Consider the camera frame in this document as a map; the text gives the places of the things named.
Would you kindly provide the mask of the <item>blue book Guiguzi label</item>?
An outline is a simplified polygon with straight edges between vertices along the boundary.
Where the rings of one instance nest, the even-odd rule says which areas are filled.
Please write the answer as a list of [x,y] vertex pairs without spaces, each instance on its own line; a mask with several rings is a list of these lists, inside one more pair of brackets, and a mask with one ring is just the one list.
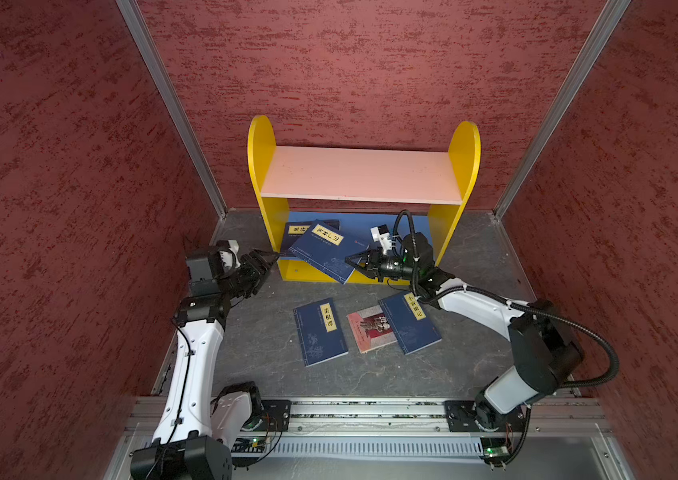
[[280,257],[323,261],[333,258],[344,243],[334,221],[289,222],[286,224]]

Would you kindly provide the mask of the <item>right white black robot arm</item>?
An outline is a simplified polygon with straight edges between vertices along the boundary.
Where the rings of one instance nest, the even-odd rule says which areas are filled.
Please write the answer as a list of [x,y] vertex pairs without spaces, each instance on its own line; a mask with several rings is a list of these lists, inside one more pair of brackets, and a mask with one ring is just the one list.
[[405,237],[399,253],[377,247],[349,255],[345,263],[379,282],[407,280],[420,306],[461,315],[509,342],[513,366],[474,399],[476,424],[495,431],[522,404],[530,405],[561,388],[584,360],[583,349],[572,328],[552,318],[550,302],[515,301],[469,285],[437,267],[432,255],[424,235],[416,233]]

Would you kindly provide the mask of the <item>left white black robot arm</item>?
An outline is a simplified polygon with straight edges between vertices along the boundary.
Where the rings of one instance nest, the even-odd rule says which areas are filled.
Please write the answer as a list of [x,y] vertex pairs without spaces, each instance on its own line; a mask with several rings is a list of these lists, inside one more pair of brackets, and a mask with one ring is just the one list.
[[257,426],[264,410],[253,382],[212,391],[216,360],[235,299],[256,295],[279,258],[233,240],[190,253],[189,294],[171,322],[177,351],[164,412],[149,446],[133,453],[133,479],[228,479],[239,433]]

